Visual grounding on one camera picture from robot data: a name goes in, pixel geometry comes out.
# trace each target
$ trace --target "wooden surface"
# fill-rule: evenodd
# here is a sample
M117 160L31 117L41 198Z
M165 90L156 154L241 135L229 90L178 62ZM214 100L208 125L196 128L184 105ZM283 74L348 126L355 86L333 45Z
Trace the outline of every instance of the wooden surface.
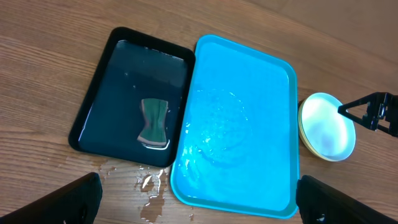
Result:
M299 100L318 91L342 102L375 91L398 95L395 0L0 0L0 5L0 216L95 171L104 189L95 222L145 223L141 210L156 194L159 178L141 192L137 177L160 170L82 154L67 143L117 26L190 49L213 33L280 57L297 72ZM344 162L322 161L300 143L300 173L397 220L398 139L359 126L356 131L354 153ZM164 206L156 223L301 223L298 214L280 221L192 209L163 182ZM152 213L159 212L157 207Z

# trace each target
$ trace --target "plastic tray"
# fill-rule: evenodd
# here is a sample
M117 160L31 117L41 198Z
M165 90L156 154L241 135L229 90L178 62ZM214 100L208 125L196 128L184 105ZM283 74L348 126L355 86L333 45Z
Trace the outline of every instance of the plastic tray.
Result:
M290 218L299 179L293 68L215 35L195 55L174 194L188 205Z

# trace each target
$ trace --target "wooden table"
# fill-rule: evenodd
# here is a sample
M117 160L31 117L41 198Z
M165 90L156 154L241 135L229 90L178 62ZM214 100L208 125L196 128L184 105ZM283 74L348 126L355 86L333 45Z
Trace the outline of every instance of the wooden table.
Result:
M319 91L342 102L375 91L398 94L398 1L0 0L0 5L0 215L95 171L104 189L96 223L145 223L141 210L156 189L141 192L137 177L160 170L79 153L67 142L117 26L190 49L213 33L280 57L297 72L299 100ZM356 134L354 153L344 162L318 159L300 143L301 175L398 219L398 139L360 126ZM156 223L190 223L191 214L192 223L283 222L192 209L168 184L164 190L162 216L156 218L161 207L149 212ZM284 222L301 219L296 214Z

